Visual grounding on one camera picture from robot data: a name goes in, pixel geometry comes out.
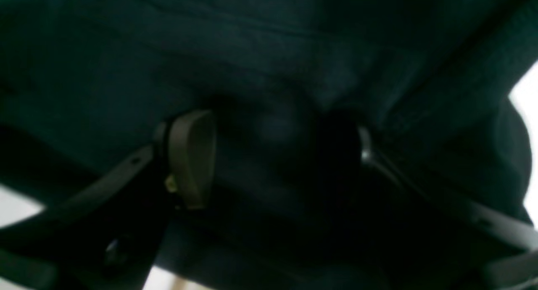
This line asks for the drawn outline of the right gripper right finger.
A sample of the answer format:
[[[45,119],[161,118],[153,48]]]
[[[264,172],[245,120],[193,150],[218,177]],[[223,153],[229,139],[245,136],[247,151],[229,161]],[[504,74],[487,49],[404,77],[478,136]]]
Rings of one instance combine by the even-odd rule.
[[[338,242],[357,248],[373,289],[536,290],[529,224],[435,181],[342,113],[324,116],[319,130]]]

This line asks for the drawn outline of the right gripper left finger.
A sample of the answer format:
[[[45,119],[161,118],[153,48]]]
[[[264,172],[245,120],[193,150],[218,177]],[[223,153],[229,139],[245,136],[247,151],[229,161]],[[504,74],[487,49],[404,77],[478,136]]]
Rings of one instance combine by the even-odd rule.
[[[79,193],[1,229],[1,277],[34,290],[140,290],[175,210],[204,209],[216,162],[211,110],[155,139]]]

